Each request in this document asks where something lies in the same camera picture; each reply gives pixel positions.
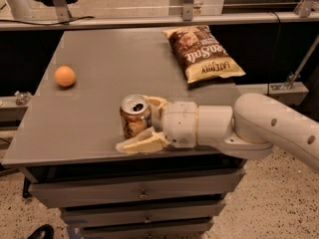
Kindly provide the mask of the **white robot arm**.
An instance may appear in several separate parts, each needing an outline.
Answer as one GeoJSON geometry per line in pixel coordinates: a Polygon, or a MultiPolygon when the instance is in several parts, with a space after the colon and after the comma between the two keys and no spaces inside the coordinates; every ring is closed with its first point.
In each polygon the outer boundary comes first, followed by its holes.
{"type": "Polygon", "coordinates": [[[209,146],[226,155],[260,159],[277,145],[319,172],[318,122],[268,96],[244,94],[232,107],[170,103],[146,96],[129,96],[122,101],[124,111],[130,115],[135,105],[153,107],[158,121],[119,143],[119,152],[209,146]]]}

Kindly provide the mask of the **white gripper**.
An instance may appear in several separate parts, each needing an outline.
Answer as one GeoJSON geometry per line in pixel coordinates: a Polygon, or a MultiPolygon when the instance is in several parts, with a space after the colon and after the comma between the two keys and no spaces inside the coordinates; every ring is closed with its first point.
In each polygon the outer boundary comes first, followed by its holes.
{"type": "Polygon", "coordinates": [[[196,146],[196,103],[170,104],[164,98],[150,96],[145,96],[145,99],[151,105],[153,127],[118,143],[116,145],[118,152],[126,154],[157,152],[167,148],[170,144],[175,148],[194,148],[196,146]],[[159,126],[163,133],[155,131],[154,127],[159,126]]]}

